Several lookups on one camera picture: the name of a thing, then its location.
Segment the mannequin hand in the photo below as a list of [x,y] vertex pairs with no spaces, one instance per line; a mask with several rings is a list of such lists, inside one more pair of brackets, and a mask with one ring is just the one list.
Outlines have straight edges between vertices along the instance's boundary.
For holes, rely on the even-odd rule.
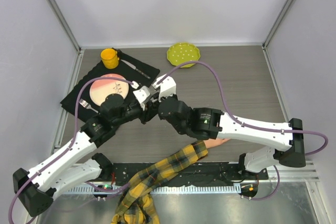
[[209,148],[220,146],[228,141],[229,141],[229,138],[225,138],[225,139],[216,138],[216,139],[204,140],[204,144],[206,148],[209,149]]

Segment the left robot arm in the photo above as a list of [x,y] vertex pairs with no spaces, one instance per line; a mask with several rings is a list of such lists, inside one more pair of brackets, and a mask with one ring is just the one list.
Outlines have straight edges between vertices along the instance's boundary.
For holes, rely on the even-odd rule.
[[93,179],[107,181],[113,165],[102,153],[94,154],[78,167],[73,165],[111,139],[120,125],[135,119],[143,124],[151,120],[158,107],[158,95],[141,95],[131,104],[126,104],[119,94],[107,96],[100,112],[76,130],[66,145],[30,170],[20,168],[13,174],[16,198],[31,217],[36,217],[76,185]]

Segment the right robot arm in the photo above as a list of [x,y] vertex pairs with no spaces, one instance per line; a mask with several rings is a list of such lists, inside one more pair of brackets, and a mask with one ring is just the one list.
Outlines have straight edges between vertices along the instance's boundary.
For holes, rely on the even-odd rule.
[[263,145],[263,148],[243,153],[239,157],[237,173],[250,179],[255,173],[274,165],[302,168],[306,165],[302,121],[269,123],[240,117],[211,108],[194,108],[169,97],[161,102],[159,118],[169,122],[180,135],[197,140],[233,138]]

